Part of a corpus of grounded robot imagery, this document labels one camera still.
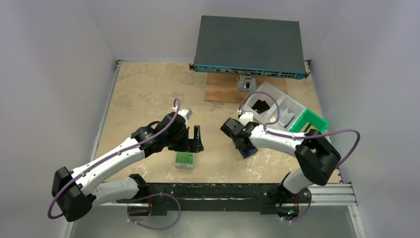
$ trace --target small green box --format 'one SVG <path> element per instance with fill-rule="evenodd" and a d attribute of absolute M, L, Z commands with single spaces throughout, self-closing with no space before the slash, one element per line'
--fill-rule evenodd
<path fill-rule="evenodd" d="M 327 130 L 329 123 L 309 109 L 306 109 L 290 129 L 290 132 L 308 132 L 317 129 L 321 133 Z"/>
<path fill-rule="evenodd" d="M 196 153 L 190 152 L 177 152 L 175 158 L 175 167 L 180 169 L 193 169 L 194 159 Z"/>

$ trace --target wooden board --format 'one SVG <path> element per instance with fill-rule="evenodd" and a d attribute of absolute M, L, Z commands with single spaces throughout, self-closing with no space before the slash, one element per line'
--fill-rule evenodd
<path fill-rule="evenodd" d="M 249 93 L 238 92 L 237 78 L 235 74 L 207 73 L 206 102 L 217 103 L 240 103 Z M 268 81 L 282 92 L 287 93 L 286 79 L 272 77 L 253 76 L 257 88 Z"/>

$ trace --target black object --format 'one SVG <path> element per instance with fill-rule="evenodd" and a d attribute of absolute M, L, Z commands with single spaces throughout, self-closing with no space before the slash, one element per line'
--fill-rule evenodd
<path fill-rule="evenodd" d="M 251 108 L 258 114 L 261 114 L 265 111 L 268 111 L 270 109 L 270 106 L 266 101 L 261 101 L 260 99 L 258 99 Z"/>
<path fill-rule="evenodd" d="M 221 131 L 233 140 L 235 147 L 242 150 L 253 150 L 255 146 L 249 140 L 252 130 L 260 124 L 249 122 L 243 126 L 239 121 L 229 118 L 220 128 Z"/>
<path fill-rule="evenodd" d="M 151 124 L 138 128 L 131 134 L 131 138 L 136 139 L 138 142 L 148 139 L 162 130 L 174 115 L 175 113 L 169 113 L 162 119 L 162 121 L 152 122 L 152 125 L 157 124 L 155 128 L 152 128 Z M 188 139 L 188 131 L 189 127 L 186 127 L 185 119 L 180 115 L 176 115 L 174 122 L 164 133 L 146 142 L 140 147 L 140 149 L 145 151 L 145 158 L 153 153 L 162 151 L 164 147 L 168 147 L 169 150 L 177 152 L 199 153 L 203 151 L 204 147 L 201 143 L 200 126 L 194 126 L 193 139 Z"/>
<path fill-rule="evenodd" d="M 291 220 L 299 216 L 299 208 L 290 208 L 290 207 L 278 207 L 277 215 L 279 217 L 285 217 L 287 220 Z"/>
<path fill-rule="evenodd" d="M 202 16 L 194 65 L 303 75 L 299 22 Z"/>
<path fill-rule="evenodd" d="M 72 179 L 73 177 L 66 167 L 58 169 L 52 182 L 51 194 L 53 197 Z M 96 196 L 91 194 L 85 196 L 79 186 L 73 182 L 58 198 L 57 205 L 60 207 L 66 220 L 73 222 L 86 215 L 92 209 L 92 202 L 95 199 Z"/>
<path fill-rule="evenodd" d="M 149 194 L 164 192 L 173 195 L 181 204 L 182 211 L 242 211 L 277 214 L 283 203 L 295 203 L 299 195 L 302 203 L 308 203 L 304 196 L 306 189 L 293 196 L 279 193 L 277 183 L 164 183 L 151 182 Z M 178 206 L 169 197 L 152 198 L 152 216 L 166 215 L 177 211 Z"/>
<path fill-rule="evenodd" d="M 319 135 L 321 132 L 311 129 L 306 136 Z M 318 185 L 324 186 L 337 168 L 340 153 L 325 137 L 304 140 L 296 146 L 295 156 L 305 177 Z"/>
<path fill-rule="evenodd" d="M 291 119 L 289 119 L 289 122 L 287 124 L 284 125 L 284 128 L 287 128 L 290 123 L 292 123 L 292 121 L 295 119 L 295 117 L 292 117 Z"/>
<path fill-rule="evenodd" d="M 283 198 L 283 199 L 285 199 L 285 200 L 288 200 L 288 199 L 291 199 L 291 198 L 294 198 L 295 197 L 295 195 L 293 194 L 293 193 L 291 193 L 289 190 L 287 190 L 285 187 L 284 187 L 284 181 L 286 180 L 286 178 L 288 177 L 290 175 L 290 172 L 288 172 L 287 174 L 286 174 L 286 176 L 283 178 L 283 180 L 280 182 L 280 184 L 278 185 L 278 187 L 277 187 L 277 189 L 278 189 L 278 193 L 280 194 L 280 196 Z"/>

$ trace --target marble tabletop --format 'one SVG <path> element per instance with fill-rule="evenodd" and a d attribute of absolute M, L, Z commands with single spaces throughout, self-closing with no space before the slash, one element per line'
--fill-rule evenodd
<path fill-rule="evenodd" d="M 288 95 L 322 116 L 311 76 L 287 79 Z M 187 63 L 123 62 L 104 122 L 97 157 L 115 148 L 137 128 L 161 120 L 172 111 L 173 99 L 191 108 L 189 125 L 200 125 L 205 150 L 196 155 L 193 170 L 175 167 L 176 152 L 164 149 L 122 169 L 108 179 L 140 174 L 148 182 L 280 182 L 298 168 L 295 158 L 273 150 L 243 159 L 219 128 L 237 118 L 235 103 L 205 102 L 206 74 L 191 72 Z M 334 173 L 329 182 L 337 183 Z"/>

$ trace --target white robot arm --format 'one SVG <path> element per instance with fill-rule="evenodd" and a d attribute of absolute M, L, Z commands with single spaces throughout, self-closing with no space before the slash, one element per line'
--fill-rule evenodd
<path fill-rule="evenodd" d="M 317 130 L 292 133 L 270 129 L 277 134 L 291 136 L 289 139 L 266 133 L 263 125 L 256 122 L 250 121 L 243 125 L 232 118 L 229 118 L 220 130 L 233 140 L 244 158 L 255 153 L 257 148 L 268 148 L 296 157 L 300 168 L 288 174 L 280 184 L 280 187 L 291 194 L 296 194 L 312 184 L 326 185 L 341 159 L 337 150 L 324 137 L 294 139 L 320 134 Z"/>
<path fill-rule="evenodd" d="M 58 169 L 52 185 L 53 197 L 56 197 L 72 179 L 79 177 L 56 198 L 66 220 L 75 221 L 103 203 L 135 197 L 145 184 L 139 175 L 131 175 L 120 181 L 104 182 L 126 166 L 158 153 L 164 147 L 178 152 L 203 151 L 198 125 L 194 126 L 194 138 L 188 138 L 188 119 L 192 115 L 190 109 L 180 110 L 166 131 L 155 138 L 152 137 L 169 125 L 174 115 L 167 114 L 162 121 L 154 121 L 138 128 L 124 142 L 94 161 L 71 171 L 66 167 Z"/>

